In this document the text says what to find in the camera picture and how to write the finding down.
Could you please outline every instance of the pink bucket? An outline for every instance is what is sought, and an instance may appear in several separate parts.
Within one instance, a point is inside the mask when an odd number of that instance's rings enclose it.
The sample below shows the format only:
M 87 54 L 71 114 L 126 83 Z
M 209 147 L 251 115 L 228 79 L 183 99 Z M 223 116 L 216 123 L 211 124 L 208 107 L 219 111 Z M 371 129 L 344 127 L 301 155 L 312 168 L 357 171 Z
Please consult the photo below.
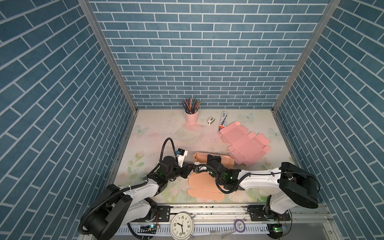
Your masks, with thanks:
M 195 112 L 194 114 L 188 114 L 184 112 L 184 115 L 185 115 L 185 121 L 188 124 L 195 124 L 197 123 L 197 116 L 199 115 L 199 112 Z

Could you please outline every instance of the floral tablecloth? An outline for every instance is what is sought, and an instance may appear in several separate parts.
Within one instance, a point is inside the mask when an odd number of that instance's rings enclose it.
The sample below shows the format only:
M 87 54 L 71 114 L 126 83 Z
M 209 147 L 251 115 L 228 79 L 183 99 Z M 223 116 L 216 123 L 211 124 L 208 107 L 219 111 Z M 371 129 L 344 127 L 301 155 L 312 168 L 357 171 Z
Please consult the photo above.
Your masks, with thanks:
M 225 111 L 229 112 L 227 125 L 240 121 L 249 131 L 262 133 L 271 142 L 271 150 L 257 163 L 249 167 L 235 164 L 235 168 L 266 170 L 279 167 L 282 162 L 293 163 L 270 110 Z M 196 152 L 227 155 L 229 145 L 221 140 L 218 133 L 221 113 L 221 109 L 200 109 L 197 124 L 189 125 L 185 122 L 183 110 L 140 110 L 114 183 L 123 187 L 142 182 L 142 178 L 159 161 L 161 147 L 167 137 L 173 139 L 176 150 L 182 148 L 188 151 L 185 162 L 192 163 Z M 209 117 L 216 119 L 212 125 L 207 123 Z M 164 156 L 173 156 L 170 142 L 165 147 Z M 157 203 L 215 202 L 189 196 L 188 188 L 188 179 L 179 177 L 174 182 L 169 182 L 168 187 L 153 199 Z M 222 202 L 265 202 L 270 193 L 270 189 L 258 188 L 236 191 L 227 194 Z

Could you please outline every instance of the robotic arm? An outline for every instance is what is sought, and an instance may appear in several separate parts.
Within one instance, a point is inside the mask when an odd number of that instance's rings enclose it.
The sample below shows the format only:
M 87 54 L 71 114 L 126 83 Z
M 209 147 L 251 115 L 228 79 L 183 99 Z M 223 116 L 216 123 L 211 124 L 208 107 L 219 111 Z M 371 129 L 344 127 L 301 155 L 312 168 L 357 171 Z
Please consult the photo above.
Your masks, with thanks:
M 162 160 L 168 140 L 172 143 L 175 157 L 166 156 Z M 138 218 L 152 220 L 156 213 L 156 203 L 150 197 L 161 193 L 168 181 L 179 176 L 186 179 L 192 170 L 196 173 L 209 172 L 215 178 L 216 186 L 225 194 L 254 187 L 275 188 L 276 193 L 268 197 L 264 210 L 266 216 L 271 218 L 296 205 L 312 209 L 318 207 L 318 182 L 315 176 L 291 163 L 283 162 L 281 167 L 272 170 L 246 171 L 227 169 L 220 157 L 211 155 L 208 155 L 207 164 L 181 164 L 177 160 L 177 153 L 172 139 L 167 138 L 160 161 L 146 175 L 145 182 L 122 189 L 114 184 L 108 185 L 81 217 L 78 232 L 92 234 L 98 240 L 109 240 L 122 222 L 126 224 Z

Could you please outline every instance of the purple tape roll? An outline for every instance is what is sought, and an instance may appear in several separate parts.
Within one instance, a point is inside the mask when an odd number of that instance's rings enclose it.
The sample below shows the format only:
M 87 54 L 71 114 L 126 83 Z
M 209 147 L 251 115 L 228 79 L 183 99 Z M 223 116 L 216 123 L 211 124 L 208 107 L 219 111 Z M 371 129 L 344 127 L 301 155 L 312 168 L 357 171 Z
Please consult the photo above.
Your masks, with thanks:
M 243 220 L 236 219 L 234 225 L 236 232 L 245 232 L 245 222 Z

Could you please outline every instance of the clock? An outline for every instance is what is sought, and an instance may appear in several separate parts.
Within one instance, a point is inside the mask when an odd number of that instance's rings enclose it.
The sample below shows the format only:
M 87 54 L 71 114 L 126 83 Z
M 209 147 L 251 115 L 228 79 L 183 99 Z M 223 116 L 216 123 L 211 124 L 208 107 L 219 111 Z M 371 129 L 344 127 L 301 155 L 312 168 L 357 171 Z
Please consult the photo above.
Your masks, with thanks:
M 193 219 L 186 212 L 179 212 L 170 222 L 170 233 L 176 240 L 187 240 L 193 233 L 193 230 Z

